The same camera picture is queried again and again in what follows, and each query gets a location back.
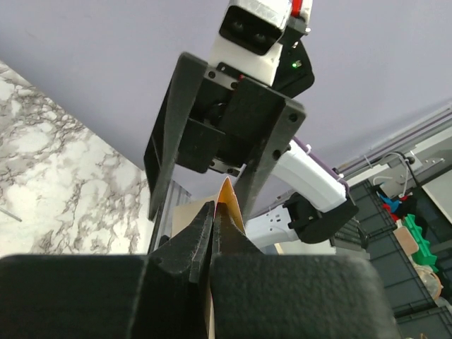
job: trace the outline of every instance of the black bracket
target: black bracket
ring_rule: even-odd
[[[183,53],[145,152],[149,218],[154,220],[163,208],[176,164],[204,173],[221,162],[230,174],[246,165],[235,186],[246,222],[304,118],[303,106],[293,99],[246,76],[231,78]]]
[[[293,194],[284,204],[292,222],[289,228],[297,232],[302,242],[317,244],[330,239],[350,219],[358,213],[358,207],[347,197],[346,202],[326,213],[315,209],[298,193]]]

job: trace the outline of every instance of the orange paper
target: orange paper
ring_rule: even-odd
[[[190,222],[196,217],[199,210],[208,201],[215,201],[215,206],[217,203],[225,203],[229,208],[229,212],[231,213],[231,217],[234,220],[235,225],[239,228],[239,230],[245,233],[242,214],[240,213],[239,203],[237,202],[234,187],[232,186],[231,179],[227,177],[216,195],[209,196],[192,203],[187,203],[186,205],[176,206],[174,208],[171,236],[174,237],[185,227],[190,225]]]

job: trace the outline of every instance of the camera lens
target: camera lens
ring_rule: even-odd
[[[243,23],[241,23],[239,21],[234,21],[232,23],[232,29],[235,30],[238,33],[243,32]]]
[[[266,36],[264,34],[258,33],[254,35],[254,39],[257,42],[264,43],[266,41]]]

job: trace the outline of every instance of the marble wall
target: marble wall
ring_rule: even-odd
[[[143,171],[0,63],[0,256],[145,253],[148,199]]]

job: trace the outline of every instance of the gray ceiling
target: gray ceiling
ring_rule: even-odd
[[[177,57],[207,57],[227,2],[0,0],[0,59],[142,167]],[[452,98],[451,13],[449,0],[315,1],[298,136],[339,165]],[[174,177],[204,195],[221,176]],[[270,180],[258,207],[286,189]]]

